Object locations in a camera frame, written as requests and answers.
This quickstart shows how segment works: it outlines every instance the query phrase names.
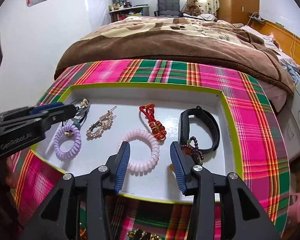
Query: black watch strap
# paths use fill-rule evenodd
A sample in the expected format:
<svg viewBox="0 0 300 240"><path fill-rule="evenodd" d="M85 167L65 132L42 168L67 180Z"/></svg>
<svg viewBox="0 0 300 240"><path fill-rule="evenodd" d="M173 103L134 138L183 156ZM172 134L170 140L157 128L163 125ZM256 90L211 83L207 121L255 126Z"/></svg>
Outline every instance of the black watch strap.
<svg viewBox="0 0 300 240"><path fill-rule="evenodd" d="M212 136L212 147L210 149L199 149L202 154L215 151L220 142L220 130L216 119L208 111L202 109L201 106L188 109L181 113L179 120L179 144L185 145L189 140L190 125L189 116L194 115L200 119L209 129Z"/></svg>

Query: green bead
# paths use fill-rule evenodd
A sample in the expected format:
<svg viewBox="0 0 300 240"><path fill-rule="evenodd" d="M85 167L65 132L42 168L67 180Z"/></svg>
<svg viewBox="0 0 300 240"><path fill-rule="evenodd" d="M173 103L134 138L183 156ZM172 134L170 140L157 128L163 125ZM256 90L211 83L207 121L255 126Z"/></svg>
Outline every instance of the green bead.
<svg viewBox="0 0 300 240"><path fill-rule="evenodd" d="M81 125L78 121L74 121L73 125L80 130Z"/></svg>

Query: purple spiral hair tie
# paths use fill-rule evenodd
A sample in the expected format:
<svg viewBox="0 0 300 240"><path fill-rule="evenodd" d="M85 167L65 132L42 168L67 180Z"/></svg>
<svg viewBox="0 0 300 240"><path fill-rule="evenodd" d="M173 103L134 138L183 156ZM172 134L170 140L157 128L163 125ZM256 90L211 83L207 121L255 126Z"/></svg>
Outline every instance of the purple spiral hair tie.
<svg viewBox="0 0 300 240"><path fill-rule="evenodd" d="M65 131L72 130L74 133L74 145L68 152L63 152L60 150L59 140L63 136ZM59 159L67 159L73 156L76 156L81 147L81 135L79 129L73 124L66 124L63 126L54 137L54 150L56 151L56 155Z"/></svg>

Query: gray office chair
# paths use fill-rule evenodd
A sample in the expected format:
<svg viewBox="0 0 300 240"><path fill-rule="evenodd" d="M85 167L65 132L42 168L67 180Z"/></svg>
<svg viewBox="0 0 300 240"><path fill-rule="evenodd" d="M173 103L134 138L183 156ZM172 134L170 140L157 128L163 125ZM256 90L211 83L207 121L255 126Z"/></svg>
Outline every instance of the gray office chair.
<svg viewBox="0 0 300 240"><path fill-rule="evenodd" d="M158 0L156 17L180 18L180 0Z"/></svg>

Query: nightstand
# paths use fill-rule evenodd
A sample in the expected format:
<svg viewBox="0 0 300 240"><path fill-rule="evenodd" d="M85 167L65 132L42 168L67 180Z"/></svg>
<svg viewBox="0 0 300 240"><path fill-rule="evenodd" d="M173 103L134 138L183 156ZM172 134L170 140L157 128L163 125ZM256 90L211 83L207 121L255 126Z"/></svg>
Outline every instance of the nightstand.
<svg viewBox="0 0 300 240"><path fill-rule="evenodd" d="M294 97L288 99L277 116L279 126L287 149L289 161L300 154L300 81L296 86Z"/></svg>

